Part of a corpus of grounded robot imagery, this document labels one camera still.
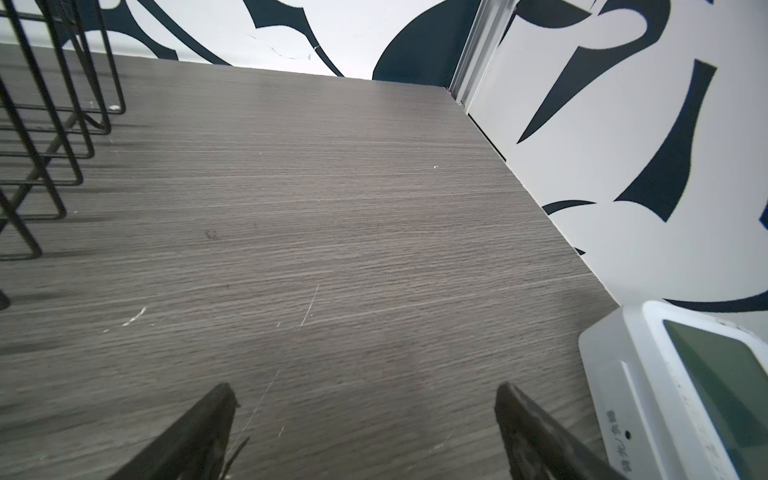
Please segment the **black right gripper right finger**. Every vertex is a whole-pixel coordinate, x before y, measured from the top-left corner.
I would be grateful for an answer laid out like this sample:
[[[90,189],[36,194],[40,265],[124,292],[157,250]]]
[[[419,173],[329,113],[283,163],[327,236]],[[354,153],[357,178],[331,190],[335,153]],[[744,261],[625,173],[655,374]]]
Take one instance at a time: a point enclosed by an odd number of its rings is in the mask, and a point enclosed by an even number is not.
[[[496,391],[494,413],[513,479],[620,479],[517,386]]]

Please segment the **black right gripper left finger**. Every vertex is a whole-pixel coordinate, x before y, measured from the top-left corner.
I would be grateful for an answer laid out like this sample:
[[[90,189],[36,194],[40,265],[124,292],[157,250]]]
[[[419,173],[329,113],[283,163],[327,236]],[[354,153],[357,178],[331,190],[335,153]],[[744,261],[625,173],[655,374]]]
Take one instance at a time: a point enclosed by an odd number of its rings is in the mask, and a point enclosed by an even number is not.
[[[232,387],[216,385],[111,478],[220,478],[238,407]]]

